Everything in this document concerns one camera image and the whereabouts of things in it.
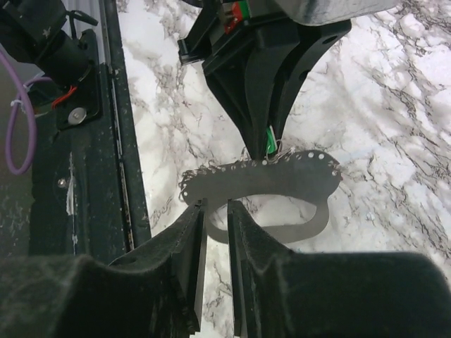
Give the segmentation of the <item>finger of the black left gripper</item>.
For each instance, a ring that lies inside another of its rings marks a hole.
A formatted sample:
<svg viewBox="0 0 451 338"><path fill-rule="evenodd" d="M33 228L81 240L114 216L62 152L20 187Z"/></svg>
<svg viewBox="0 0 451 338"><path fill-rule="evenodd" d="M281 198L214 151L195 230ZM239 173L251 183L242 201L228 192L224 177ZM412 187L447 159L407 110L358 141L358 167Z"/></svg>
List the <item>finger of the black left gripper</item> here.
<svg viewBox="0 0 451 338"><path fill-rule="evenodd" d="M270 34L256 31L237 41L202 64L208 88L239 130L252 158L266 153L269 76L264 72L268 61Z"/></svg>
<svg viewBox="0 0 451 338"><path fill-rule="evenodd" d="M352 28L351 20L321 26L297 25L299 43L288 54L274 84L274 134L281 139L286 120L307 75L334 43Z"/></svg>

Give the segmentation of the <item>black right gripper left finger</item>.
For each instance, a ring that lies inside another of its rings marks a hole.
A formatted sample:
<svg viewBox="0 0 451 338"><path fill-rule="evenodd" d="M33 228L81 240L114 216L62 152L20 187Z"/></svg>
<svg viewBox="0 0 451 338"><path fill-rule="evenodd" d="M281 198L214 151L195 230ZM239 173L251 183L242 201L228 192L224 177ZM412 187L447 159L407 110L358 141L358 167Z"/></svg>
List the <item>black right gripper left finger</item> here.
<svg viewBox="0 0 451 338"><path fill-rule="evenodd" d="M2 337L189 337L200 330L206 258L196 201L110 264L88 255L1 261Z"/></svg>

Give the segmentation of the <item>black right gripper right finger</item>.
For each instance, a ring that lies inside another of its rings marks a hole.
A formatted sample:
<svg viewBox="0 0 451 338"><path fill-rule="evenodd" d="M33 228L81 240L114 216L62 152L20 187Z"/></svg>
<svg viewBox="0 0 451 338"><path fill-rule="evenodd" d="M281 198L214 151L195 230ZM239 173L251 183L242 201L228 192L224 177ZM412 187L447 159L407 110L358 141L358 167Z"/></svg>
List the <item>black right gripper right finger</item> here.
<svg viewBox="0 0 451 338"><path fill-rule="evenodd" d="M228 203L238 337L449 337L450 289L413 252L297 253Z"/></svg>

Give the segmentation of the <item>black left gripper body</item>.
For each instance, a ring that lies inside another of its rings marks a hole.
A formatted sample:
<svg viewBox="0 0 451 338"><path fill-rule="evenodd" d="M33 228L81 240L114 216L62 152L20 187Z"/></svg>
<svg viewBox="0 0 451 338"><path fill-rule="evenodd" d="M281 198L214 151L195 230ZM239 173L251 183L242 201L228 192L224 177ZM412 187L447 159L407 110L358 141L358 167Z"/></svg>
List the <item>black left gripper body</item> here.
<svg viewBox="0 0 451 338"><path fill-rule="evenodd" d="M178 41L182 65L203 62L207 70L250 66L292 70L299 61L297 23L278 1L188 1L201 12Z"/></svg>

